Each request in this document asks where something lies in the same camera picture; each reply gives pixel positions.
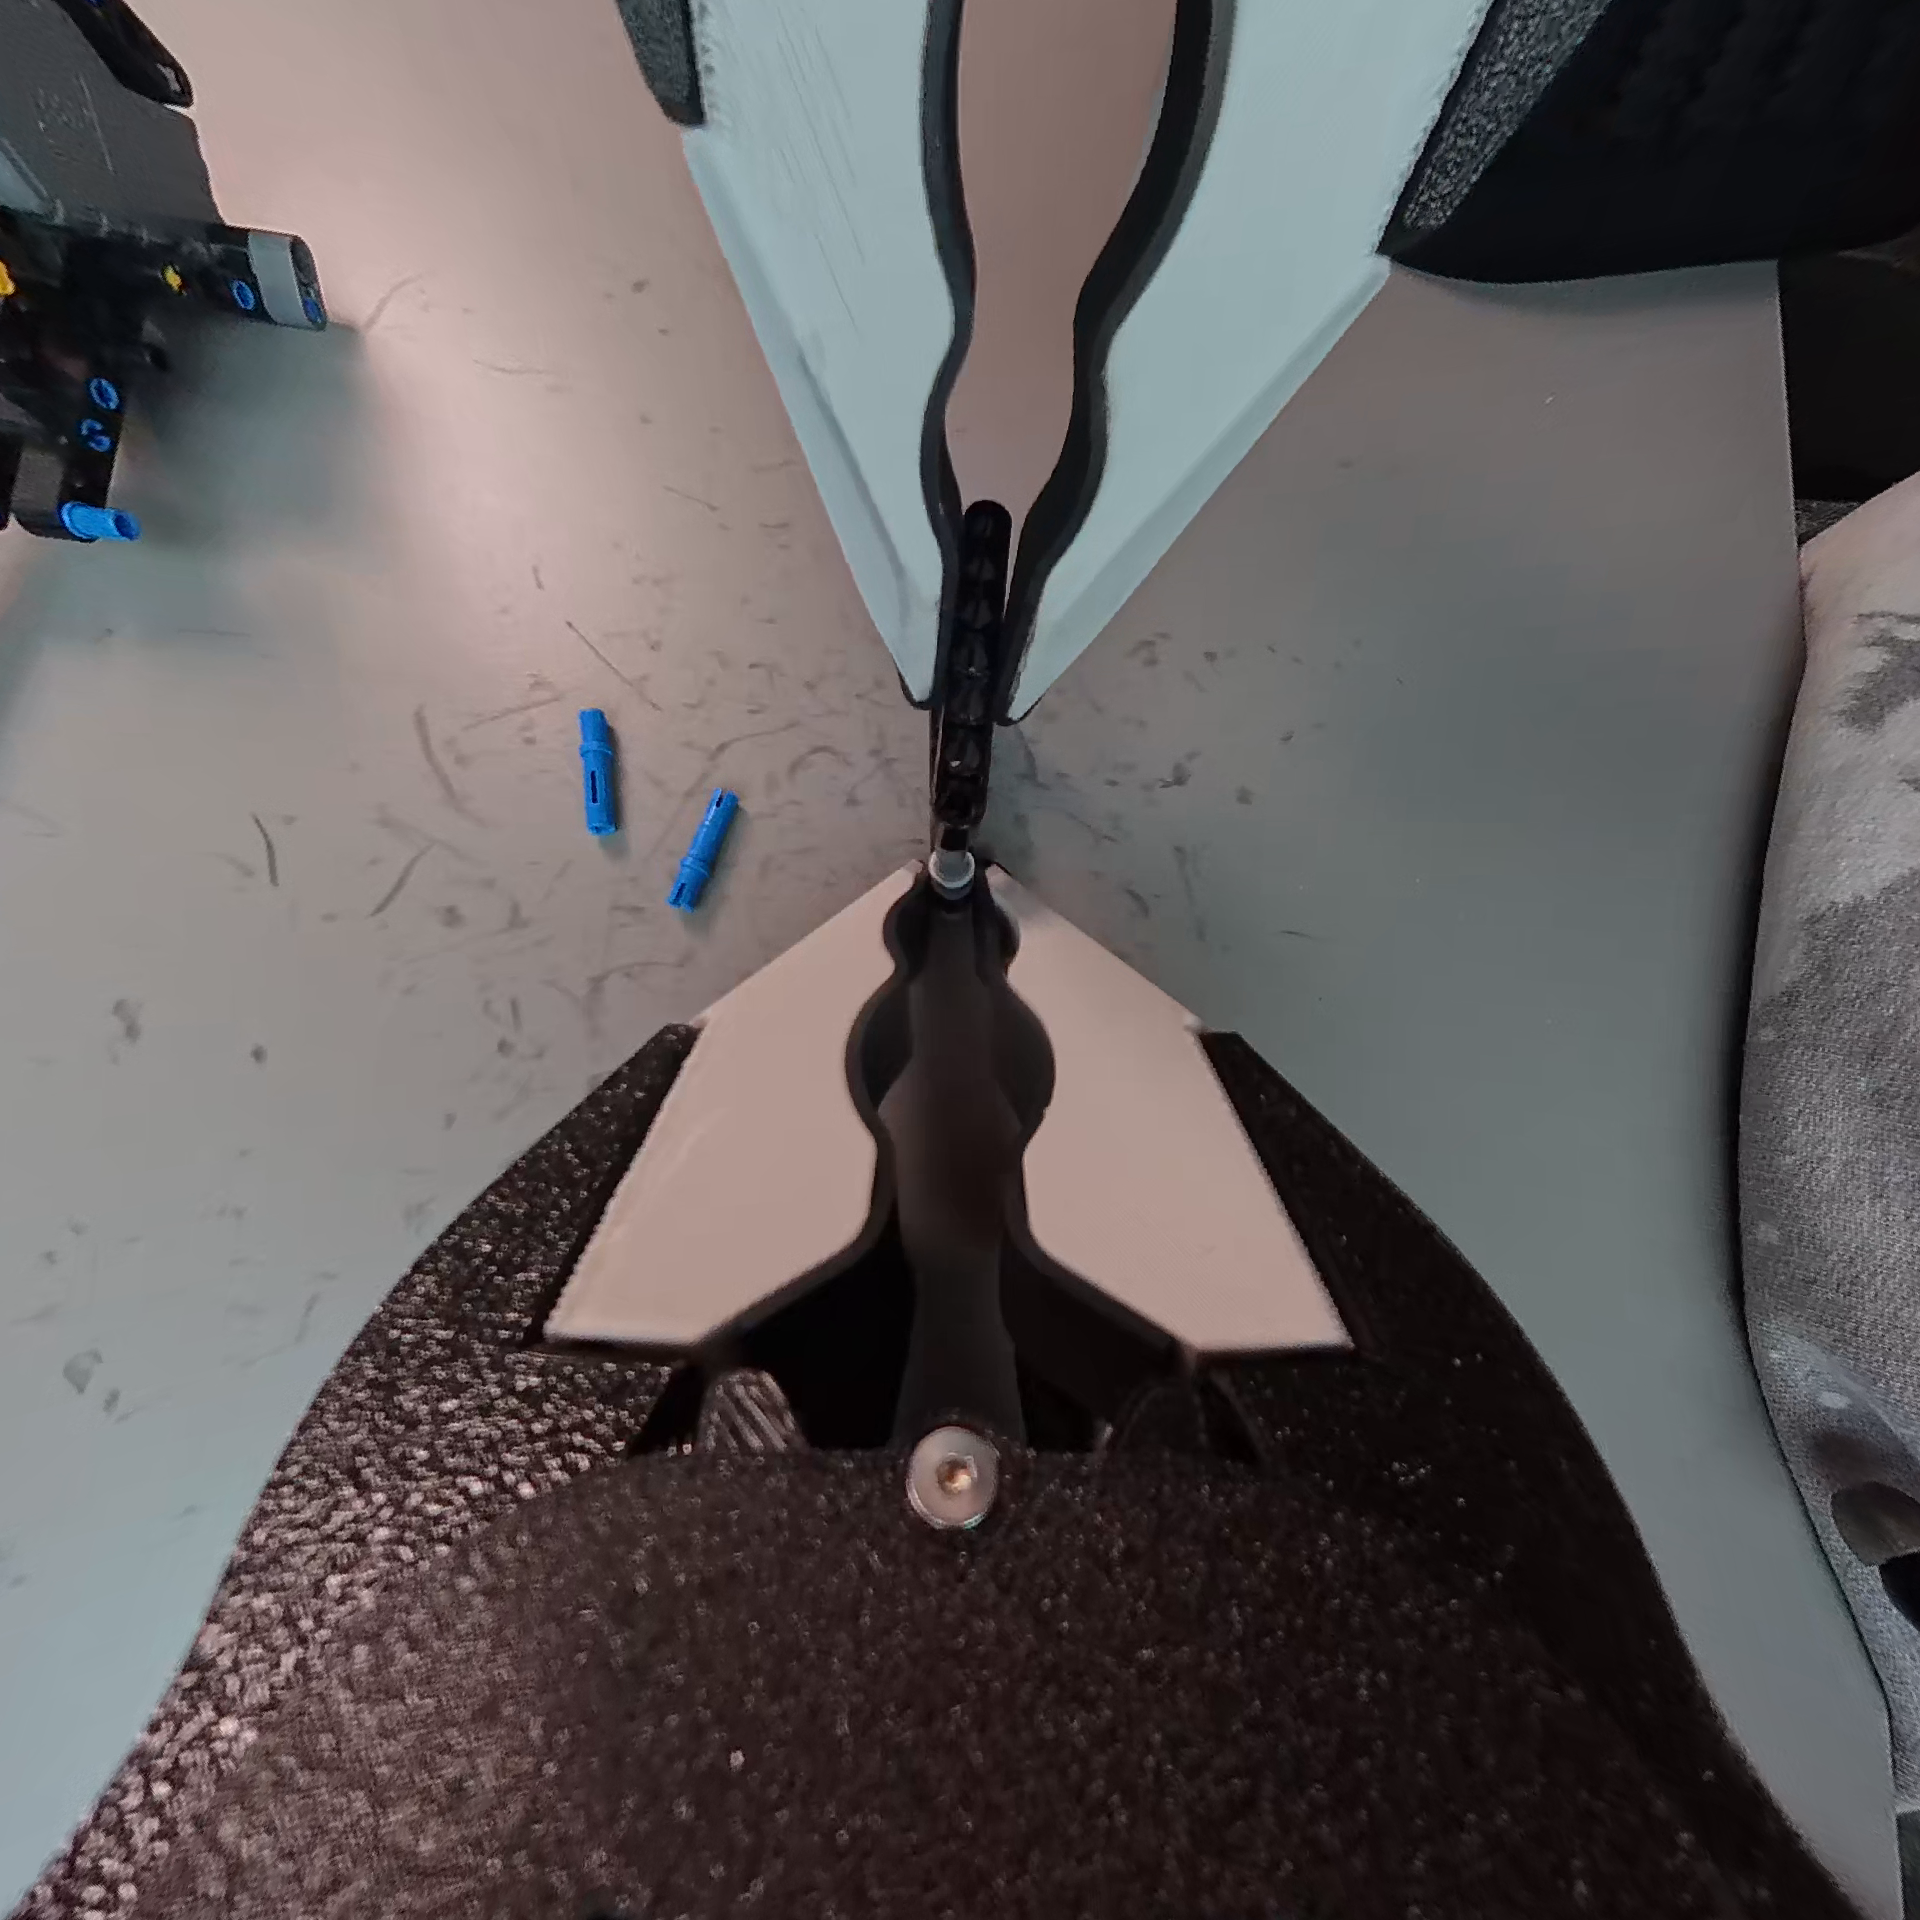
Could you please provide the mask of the black technic beam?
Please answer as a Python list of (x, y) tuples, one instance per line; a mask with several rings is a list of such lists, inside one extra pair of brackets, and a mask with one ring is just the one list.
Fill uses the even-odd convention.
[(962, 584), (942, 624), (942, 670), (929, 692), (929, 850), (964, 857), (988, 822), (1001, 667), (1003, 667), (1003, 592), (1010, 592), (1013, 512), (973, 501), (962, 516)]

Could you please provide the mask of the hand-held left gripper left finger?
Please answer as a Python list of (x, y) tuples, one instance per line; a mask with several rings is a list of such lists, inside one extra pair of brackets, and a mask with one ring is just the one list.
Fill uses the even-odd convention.
[(859, 1045), (917, 881), (882, 878), (691, 1022), (545, 1319), (553, 1344), (662, 1358), (656, 1433), (683, 1433), (724, 1373), (764, 1373), (811, 1445), (895, 1436), (917, 1286)]

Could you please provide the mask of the partly built toy chassis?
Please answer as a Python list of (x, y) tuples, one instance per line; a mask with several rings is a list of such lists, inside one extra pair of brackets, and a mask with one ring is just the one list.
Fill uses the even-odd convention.
[(179, 58), (123, 0), (0, 11), (0, 516), (128, 544), (108, 501), (168, 322), (320, 333), (302, 235), (219, 218)]

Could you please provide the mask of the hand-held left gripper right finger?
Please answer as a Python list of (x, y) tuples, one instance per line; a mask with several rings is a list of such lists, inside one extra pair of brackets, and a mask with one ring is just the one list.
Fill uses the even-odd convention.
[(1003, 870), (973, 896), (973, 972), (1022, 1441), (1111, 1445), (1232, 1364), (1351, 1358), (1203, 1022)]

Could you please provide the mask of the grey desk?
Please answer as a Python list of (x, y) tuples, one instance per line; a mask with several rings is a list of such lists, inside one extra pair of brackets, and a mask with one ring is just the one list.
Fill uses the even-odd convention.
[[(134, 11), (334, 324), (177, 345), (142, 544), (6, 533), (6, 1907), (421, 1247), (923, 792), (611, 6)], [(1792, 682), (1775, 270), (1394, 270), (997, 752), (997, 845), (1477, 1261), (1752, 1765), (1900, 1915), (1882, 1690), (1732, 1286)]]

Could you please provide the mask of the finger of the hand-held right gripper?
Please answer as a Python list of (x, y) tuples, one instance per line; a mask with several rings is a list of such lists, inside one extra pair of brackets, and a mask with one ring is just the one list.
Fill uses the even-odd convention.
[(946, 401), (973, 344), (956, 0), (691, 6), (683, 156), (912, 708), (962, 584)]
[(1380, 230), (1486, 0), (1232, 6), (1197, 185), (1104, 353), (1104, 460), (1042, 565), (1022, 720), (1153, 573), (1385, 279)]

